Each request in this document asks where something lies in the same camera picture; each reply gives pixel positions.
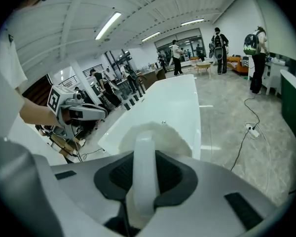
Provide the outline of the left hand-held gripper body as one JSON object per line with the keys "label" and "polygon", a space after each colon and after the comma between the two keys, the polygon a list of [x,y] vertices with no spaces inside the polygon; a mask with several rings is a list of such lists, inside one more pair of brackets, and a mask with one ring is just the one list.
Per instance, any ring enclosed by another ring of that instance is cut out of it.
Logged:
{"label": "left hand-held gripper body", "polygon": [[61,105],[75,105],[83,104],[84,101],[80,93],[60,85],[54,85],[49,93],[47,106],[56,116],[58,123],[60,124],[63,132],[59,129],[54,128],[53,132],[63,138],[73,139],[75,135],[79,132],[79,128],[72,125],[66,125],[64,123],[65,117],[70,117],[68,110],[61,109]]}

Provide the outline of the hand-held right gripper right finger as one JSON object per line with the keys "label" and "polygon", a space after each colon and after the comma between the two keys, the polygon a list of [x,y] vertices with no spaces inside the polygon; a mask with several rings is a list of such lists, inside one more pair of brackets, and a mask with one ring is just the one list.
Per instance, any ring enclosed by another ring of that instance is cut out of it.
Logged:
{"label": "hand-held right gripper right finger", "polygon": [[229,170],[190,157],[156,153],[160,195],[145,237],[262,236],[276,206]]}

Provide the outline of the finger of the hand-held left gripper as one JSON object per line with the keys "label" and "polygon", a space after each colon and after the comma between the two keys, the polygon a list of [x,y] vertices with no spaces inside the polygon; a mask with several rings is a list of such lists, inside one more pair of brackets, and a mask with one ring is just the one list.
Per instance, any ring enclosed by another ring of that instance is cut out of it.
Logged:
{"label": "finger of the hand-held left gripper", "polygon": [[68,110],[71,119],[102,120],[107,117],[107,111],[92,104],[61,105],[61,109]]}

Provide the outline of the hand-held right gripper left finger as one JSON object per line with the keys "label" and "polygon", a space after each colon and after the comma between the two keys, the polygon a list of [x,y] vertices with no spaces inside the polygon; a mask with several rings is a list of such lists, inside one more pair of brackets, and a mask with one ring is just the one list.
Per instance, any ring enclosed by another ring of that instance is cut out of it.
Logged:
{"label": "hand-held right gripper left finger", "polygon": [[57,200],[64,199],[66,235],[131,237],[126,196],[133,183],[133,153],[53,166]]}

